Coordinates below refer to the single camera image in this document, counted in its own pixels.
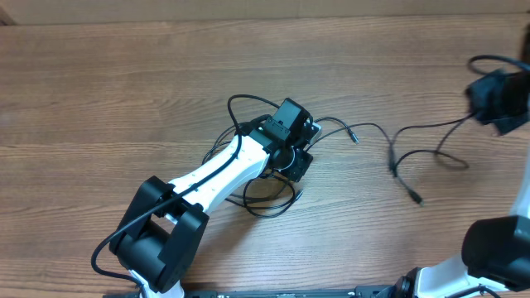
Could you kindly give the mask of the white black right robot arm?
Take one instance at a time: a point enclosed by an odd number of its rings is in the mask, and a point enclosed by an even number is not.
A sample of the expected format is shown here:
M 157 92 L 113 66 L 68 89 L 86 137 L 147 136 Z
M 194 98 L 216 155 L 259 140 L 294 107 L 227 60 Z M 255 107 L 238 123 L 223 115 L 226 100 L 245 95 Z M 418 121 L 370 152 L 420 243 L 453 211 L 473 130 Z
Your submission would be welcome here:
M 465 94 L 470 116 L 503 136 L 529 121 L 529 42 L 519 58 L 477 55 L 467 62 L 480 77 Z M 474 297 L 529 288 L 529 176 L 509 214 L 468 229 L 459 254 L 433 267 L 417 267 L 382 289 L 380 297 Z

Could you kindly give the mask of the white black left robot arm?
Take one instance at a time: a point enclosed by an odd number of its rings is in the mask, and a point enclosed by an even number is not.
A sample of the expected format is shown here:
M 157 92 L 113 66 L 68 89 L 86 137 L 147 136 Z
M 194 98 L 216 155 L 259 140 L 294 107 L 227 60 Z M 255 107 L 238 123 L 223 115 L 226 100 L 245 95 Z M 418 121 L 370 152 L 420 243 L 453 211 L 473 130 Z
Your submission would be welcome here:
M 305 148 L 321 133 L 311 114 L 292 99 L 285 99 L 273 115 L 235 123 L 234 128 L 232 141 L 204 165 L 169 182 L 155 176 L 145 180 L 128 206 L 109 249 L 142 297 L 182 296 L 179 281 L 193 262 L 213 210 L 264 171 L 299 181 L 312 161 Z

